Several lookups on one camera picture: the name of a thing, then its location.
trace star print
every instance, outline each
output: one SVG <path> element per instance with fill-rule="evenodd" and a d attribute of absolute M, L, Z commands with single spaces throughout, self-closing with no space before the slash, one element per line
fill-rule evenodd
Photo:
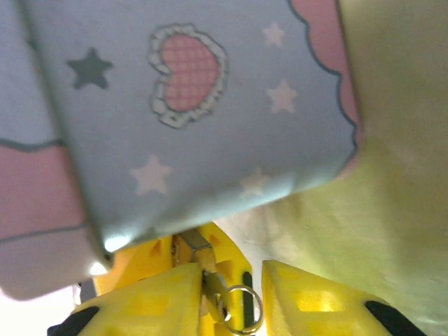
<path fill-rule="evenodd" d="M 268 175 L 264 175 L 261 172 L 261 168 L 257 167 L 254 174 L 242 178 L 239 181 L 239 184 L 241 184 L 244 190 L 240 197 L 247 198 L 251 195 L 262 195 L 263 187 L 270 179 L 271 178 Z"/>
<path fill-rule="evenodd" d="M 285 32 L 280 29 L 276 22 L 273 22 L 269 28 L 263 29 L 266 36 L 266 46 L 276 45 L 283 47 L 283 37 Z"/>
<path fill-rule="evenodd" d="M 292 90 L 286 80 L 282 79 L 279 86 L 275 89 L 268 89 L 267 94 L 272 99 L 272 112 L 277 113 L 281 110 L 287 110 L 294 113 L 295 107 L 293 99 L 298 96 L 297 91 Z"/>
<path fill-rule="evenodd" d="M 76 80 L 73 83 L 75 89 L 79 90 L 87 84 L 95 84 L 103 90 L 109 86 L 104 72 L 112 68 L 113 64 L 100 59 L 95 48 L 90 48 L 84 59 L 69 60 L 67 65 L 76 72 Z"/>
<path fill-rule="evenodd" d="M 168 195 L 165 178 L 172 172 L 173 169 L 161 164 L 159 158 L 155 155 L 151 155 L 144 166 L 129 171 L 137 179 L 136 194 L 138 196 L 145 195 L 153 190 Z"/>

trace pink wavy trim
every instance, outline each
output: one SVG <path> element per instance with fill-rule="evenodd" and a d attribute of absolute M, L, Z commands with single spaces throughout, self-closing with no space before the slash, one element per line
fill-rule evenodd
<path fill-rule="evenodd" d="M 67 150 L 0 147 L 0 240 L 85 221 Z"/>
<path fill-rule="evenodd" d="M 350 75 L 349 62 L 345 50 L 342 25 L 339 18 L 338 0 L 290 0 L 291 6 L 309 24 L 309 41 L 319 61 L 341 73 L 340 99 L 346 116 L 356 125 L 355 140 L 362 143 L 358 109 Z M 355 155 L 341 171 L 339 177 L 350 172 L 357 163 Z"/>

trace metal ring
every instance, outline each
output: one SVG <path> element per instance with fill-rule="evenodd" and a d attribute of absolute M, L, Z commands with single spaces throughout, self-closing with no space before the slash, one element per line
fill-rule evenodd
<path fill-rule="evenodd" d="M 256 300 L 258 303 L 258 306 L 260 308 L 260 317 L 258 318 L 258 320 L 256 320 L 253 325 L 249 326 L 249 327 L 245 327 L 244 329 L 241 330 L 237 330 L 232 328 L 228 321 L 225 320 L 225 316 L 223 313 L 223 301 L 219 300 L 218 302 L 218 311 L 221 317 L 222 322 L 224 323 L 224 326 L 234 335 L 238 335 L 238 336 L 248 336 L 248 335 L 254 335 L 263 325 L 263 302 L 260 298 L 260 296 L 258 296 L 258 294 L 250 287 L 245 286 L 245 285 L 236 285 L 236 286 L 232 286 L 229 287 L 227 289 L 227 291 L 229 293 L 234 292 L 234 291 L 243 291 L 243 292 L 247 292 L 250 293 Z"/>

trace pink heart patch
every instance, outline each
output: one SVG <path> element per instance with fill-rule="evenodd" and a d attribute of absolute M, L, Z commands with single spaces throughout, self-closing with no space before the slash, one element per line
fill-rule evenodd
<path fill-rule="evenodd" d="M 210 114 L 225 88 L 228 60 L 224 49 L 192 24 L 160 28 L 151 40 L 149 61 L 162 74 L 151 107 L 160 121 L 182 128 Z"/>

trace gray star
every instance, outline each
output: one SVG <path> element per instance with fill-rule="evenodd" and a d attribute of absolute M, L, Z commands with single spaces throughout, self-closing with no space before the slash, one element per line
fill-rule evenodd
<path fill-rule="evenodd" d="M 103 90 L 109 86 L 104 72 L 112 68 L 113 64 L 100 59 L 95 48 L 90 48 L 84 59 L 69 60 L 67 65 L 76 72 L 76 80 L 73 83 L 75 89 L 79 90 L 87 84 L 95 84 Z"/>

